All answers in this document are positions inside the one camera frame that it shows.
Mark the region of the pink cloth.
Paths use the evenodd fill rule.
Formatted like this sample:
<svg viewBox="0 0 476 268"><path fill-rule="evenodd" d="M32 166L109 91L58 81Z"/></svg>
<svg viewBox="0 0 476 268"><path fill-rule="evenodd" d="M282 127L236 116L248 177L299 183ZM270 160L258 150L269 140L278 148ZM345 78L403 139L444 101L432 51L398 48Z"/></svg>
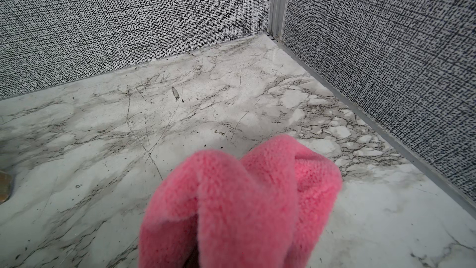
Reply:
<svg viewBox="0 0 476 268"><path fill-rule="evenodd" d="M140 228L141 268L304 268L342 175L279 135L240 159L199 151L161 182Z"/></svg>

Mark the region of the gold gradient thermos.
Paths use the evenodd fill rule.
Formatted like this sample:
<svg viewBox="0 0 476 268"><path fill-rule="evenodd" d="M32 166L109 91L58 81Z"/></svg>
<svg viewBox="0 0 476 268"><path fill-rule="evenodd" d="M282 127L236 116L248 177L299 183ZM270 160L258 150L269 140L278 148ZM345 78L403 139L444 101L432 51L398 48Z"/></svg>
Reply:
<svg viewBox="0 0 476 268"><path fill-rule="evenodd" d="M0 204L5 203L11 196L14 178L7 172L0 171Z"/></svg>

